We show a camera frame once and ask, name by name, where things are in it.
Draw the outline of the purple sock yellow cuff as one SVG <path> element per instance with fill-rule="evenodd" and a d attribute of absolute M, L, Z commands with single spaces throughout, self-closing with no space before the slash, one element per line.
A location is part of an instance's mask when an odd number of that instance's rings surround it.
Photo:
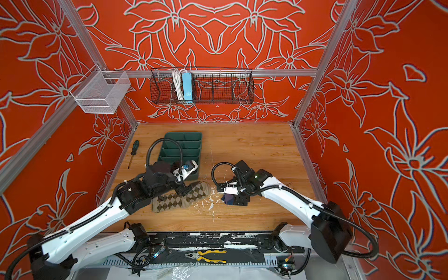
<path fill-rule="evenodd" d="M 226 205 L 234 205 L 235 204 L 235 198 L 236 196 L 233 194 L 224 194 L 222 197 L 222 201 L 226 204 Z"/>

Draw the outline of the beige argyle sock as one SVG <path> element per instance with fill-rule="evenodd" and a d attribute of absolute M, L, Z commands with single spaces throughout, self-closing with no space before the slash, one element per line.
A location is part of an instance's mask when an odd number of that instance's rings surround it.
<path fill-rule="evenodd" d="M 161 213 L 175 209 L 188 208 L 210 196 L 211 186 L 207 182 L 196 182 L 192 184 L 192 190 L 186 196 L 176 193 L 159 196 L 152 200 L 152 212 Z"/>

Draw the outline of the green plastic divided tray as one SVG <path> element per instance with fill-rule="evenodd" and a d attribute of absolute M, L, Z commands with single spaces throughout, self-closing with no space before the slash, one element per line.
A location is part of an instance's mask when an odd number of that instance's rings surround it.
<path fill-rule="evenodd" d="M 166 133 L 164 137 L 172 139 L 180 145 L 183 154 L 183 162 L 195 161 L 198 166 L 200 165 L 203 140 L 203 135 L 201 132 L 172 131 Z M 174 143 L 165 141 L 162 144 L 161 151 L 157 160 L 178 164 L 180 160 L 180 150 Z"/>

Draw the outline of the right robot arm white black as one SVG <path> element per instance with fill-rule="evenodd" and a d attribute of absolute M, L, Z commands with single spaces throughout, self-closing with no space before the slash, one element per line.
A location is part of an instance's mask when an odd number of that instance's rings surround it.
<path fill-rule="evenodd" d="M 244 161 L 230 164 L 230 167 L 234 177 L 224 183 L 216 182 L 218 192 L 241 197 L 243 205 L 247 205 L 252 197 L 262 196 L 282 206 L 305 224 L 305 230 L 291 224 L 281 226 L 278 236 L 288 247 L 311 249 L 329 263 L 336 263 L 341 255 L 370 259 L 379 254 L 376 239 L 362 226 L 346 219 L 338 204 L 332 201 L 322 203 L 304 196 L 270 172 L 264 169 L 254 171 Z M 346 250 L 354 229 L 370 241 L 372 247 L 368 252 Z"/>

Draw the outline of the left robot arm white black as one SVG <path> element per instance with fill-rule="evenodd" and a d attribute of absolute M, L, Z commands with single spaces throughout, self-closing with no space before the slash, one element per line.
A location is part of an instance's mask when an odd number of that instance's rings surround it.
<path fill-rule="evenodd" d="M 11 280 L 19 262 L 30 258 L 31 273 L 35 280 L 65 280 L 76 266 L 81 264 L 75 251 L 87 248 L 88 240 L 110 225 L 129 217 L 152 200 L 171 190 L 189 192 L 185 180 L 196 172 L 196 161 L 175 166 L 166 162 L 147 164 L 146 171 L 117 185 L 113 195 L 95 210 L 74 223 L 43 236 L 35 234 L 27 242 L 26 250 L 17 256 L 5 272 L 5 279 Z"/>

